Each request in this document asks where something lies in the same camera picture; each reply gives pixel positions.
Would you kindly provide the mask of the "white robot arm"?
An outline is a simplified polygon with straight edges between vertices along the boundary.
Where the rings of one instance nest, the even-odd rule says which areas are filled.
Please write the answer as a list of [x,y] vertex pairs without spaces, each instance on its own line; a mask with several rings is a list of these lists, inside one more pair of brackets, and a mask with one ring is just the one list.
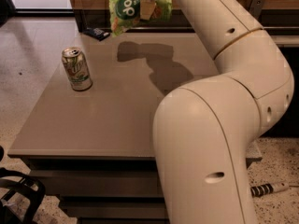
[[258,224],[248,144],[293,97],[292,70],[262,25],[236,0],[177,0],[219,73],[167,94],[153,148],[170,224]]

